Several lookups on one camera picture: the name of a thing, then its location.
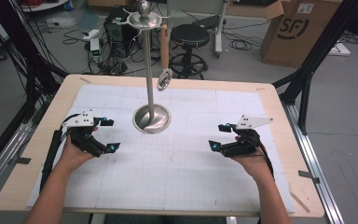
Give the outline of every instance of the sf logo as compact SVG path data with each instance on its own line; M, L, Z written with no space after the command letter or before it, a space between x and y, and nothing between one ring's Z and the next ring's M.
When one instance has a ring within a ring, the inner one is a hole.
M310 20L292 20L287 18L283 21L277 37L285 40L298 38L307 30L309 23Z

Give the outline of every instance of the black frame pole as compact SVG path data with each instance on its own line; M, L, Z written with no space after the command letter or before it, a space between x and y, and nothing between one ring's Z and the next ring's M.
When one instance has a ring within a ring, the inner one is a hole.
M316 41L302 66L292 75L272 83L275 88L279 88L290 82L287 89L280 95L281 100L288 105L294 105L297 96L302 92L298 126L303 134L307 134L306 118L312 77L357 13L358 0L344 0Z

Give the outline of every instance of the white plastic bracket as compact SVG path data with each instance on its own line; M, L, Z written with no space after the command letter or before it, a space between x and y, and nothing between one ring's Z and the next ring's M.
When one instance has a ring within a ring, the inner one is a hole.
M237 123L237 129L254 129L256 127L263 126L265 124L269 124L273 121L273 118L263 118L256 116L245 116L242 115L240 120Z
M94 125L94 116L92 114L92 109L90 109L89 111L83 111L76 117L68 119L62 124L62 127L88 127L92 125Z

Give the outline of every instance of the white paper sheet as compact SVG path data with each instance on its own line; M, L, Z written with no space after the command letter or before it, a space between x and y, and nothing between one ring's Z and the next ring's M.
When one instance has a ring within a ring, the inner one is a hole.
M172 113L162 133L136 130L132 116L147 105L146 88L86 85L69 115L93 109L95 117L113 119L94 137L121 143L115 154L86 162L69 181L65 207L257 212L254 180L235 161L212 152L208 140L230 143L235 133L221 133L218 124L237 123L242 114L265 117L257 93L167 89L154 91L155 104ZM268 149L286 210L295 212L269 126L256 128ZM28 206L38 195L36 182Z

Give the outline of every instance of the power strip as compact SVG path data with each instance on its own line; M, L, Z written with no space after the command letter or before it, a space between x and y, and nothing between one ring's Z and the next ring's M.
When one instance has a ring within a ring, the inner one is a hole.
M89 32L89 35L83 36L84 40L90 41L92 38L94 38L96 35L100 33L100 30L91 30Z

